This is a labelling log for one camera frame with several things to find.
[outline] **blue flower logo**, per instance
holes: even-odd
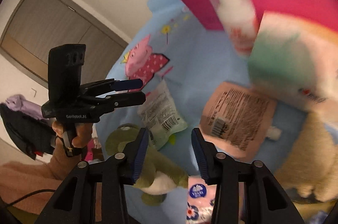
[[[203,184],[195,184],[189,190],[189,195],[192,198],[204,197],[207,194],[207,188]]]
[[[198,208],[194,205],[190,206],[188,203],[187,207],[187,220],[197,220],[198,219]]]

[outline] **red strap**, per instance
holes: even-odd
[[[43,156],[43,152],[39,152],[39,151],[34,151],[34,153],[36,154],[36,155],[39,155],[39,156]]]

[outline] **green stuffed toy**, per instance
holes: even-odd
[[[124,124],[107,138],[105,148],[108,155],[122,152],[127,143],[134,141],[140,128]],[[148,146],[140,178],[133,187],[142,190],[142,201],[149,206],[160,205],[166,194],[177,186],[188,188],[188,174],[153,147]]]

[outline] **purple cloth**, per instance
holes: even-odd
[[[45,119],[42,116],[41,106],[25,99],[23,95],[13,95],[6,99],[6,105],[13,111],[21,111],[34,119]]]

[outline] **black cable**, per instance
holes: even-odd
[[[52,192],[52,193],[55,192],[55,190],[51,190],[51,189],[36,190],[36,191],[34,191],[34,192],[31,192],[30,194],[26,194],[25,196],[20,197],[19,199],[15,200],[15,201],[13,201],[13,202],[11,202],[11,203],[9,203],[9,204],[7,204],[7,205],[6,205],[6,208],[8,208],[8,207],[10,207],[10,206],[13,206],[14,204],[16,204],[16,203],[18,203],[18,202],[20,202],[20,201],[22,201],[22,200],[24,200],[24,199],[26,199],[26,198],[32,196],[32,195],[36,195],[36,194],[44,193],[44,192],[48,192],[48,191],[49,191],[49,192]]]

